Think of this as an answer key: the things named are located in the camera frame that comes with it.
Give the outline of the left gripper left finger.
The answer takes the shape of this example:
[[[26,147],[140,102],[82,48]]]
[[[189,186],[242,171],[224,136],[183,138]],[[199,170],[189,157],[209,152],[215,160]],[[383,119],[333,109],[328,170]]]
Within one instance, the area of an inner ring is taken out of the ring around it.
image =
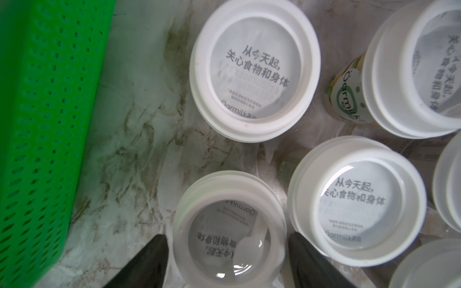
[[[156,235],[105,288],[162,288],[168,267],[166,235]]]

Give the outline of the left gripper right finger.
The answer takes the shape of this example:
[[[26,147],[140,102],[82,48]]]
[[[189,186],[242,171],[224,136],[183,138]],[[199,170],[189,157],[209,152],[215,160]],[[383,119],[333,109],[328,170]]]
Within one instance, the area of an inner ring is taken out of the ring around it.
[[[296,288],[354,287],[302,234],[289,236],[288,252]]]

